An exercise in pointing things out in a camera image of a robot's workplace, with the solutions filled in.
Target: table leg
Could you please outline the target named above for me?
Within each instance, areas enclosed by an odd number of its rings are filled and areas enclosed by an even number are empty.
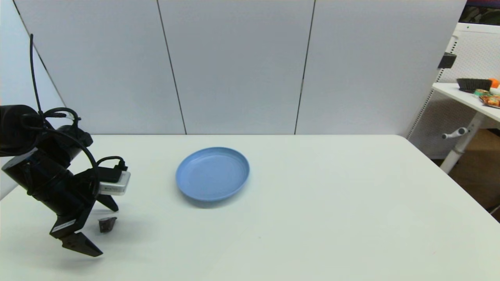
[[[478,132],[485,117],[486,116],[481,112],[476,112],[474,118],[472,118],[472,121],[467,127],[469,132],[460,137],[456,145],[448,153],[448,155],[444,159],[444,162],[440,166],[441,170],[443,170],[446,174],[448,174],[453,169],[453,166],[455,166],[462,154],[464,154],[466,147]]]

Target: snack package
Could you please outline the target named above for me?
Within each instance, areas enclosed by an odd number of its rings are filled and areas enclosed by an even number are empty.
[[[479,99],[486,106],[500,108],[500,95],[492,94],[492,95],[481,95]]]

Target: wooden floor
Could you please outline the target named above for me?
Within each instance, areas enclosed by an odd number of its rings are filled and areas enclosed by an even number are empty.
[[[485,209],[500,203],[500,136],[478,131],[465,154],[449,173]],[[493,214],[500,222],[500,210]]]

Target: blue plate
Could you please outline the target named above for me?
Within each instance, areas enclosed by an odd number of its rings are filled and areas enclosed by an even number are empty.
[[[247,181],[250,165],[236,150],[211,147],[196,151],[180,163],[175,173],[177,187],[186,196],[205,202],[236,194]]]

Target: white wall panel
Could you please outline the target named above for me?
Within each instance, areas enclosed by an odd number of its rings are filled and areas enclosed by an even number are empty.
[[[90,133],[185,133],[156,1],[15,2]]]
[[[188,134],[293,134],[313,0],[160,0]]]
[[[63,107],[49,75],[34,52],[33,66],[41,109]],[[30,68],[30,37],[12,0],[2,0],[0,10],[0,104],[27,105],[37,108]],[[70,124],[68,119],[50,119],[54,127]],[[10,157],[4,157],[3,166]],[[0,172],[0,200],[17,186],[4,172]]]
[[[465,0],[317,0],[297,134],[403,135]]]

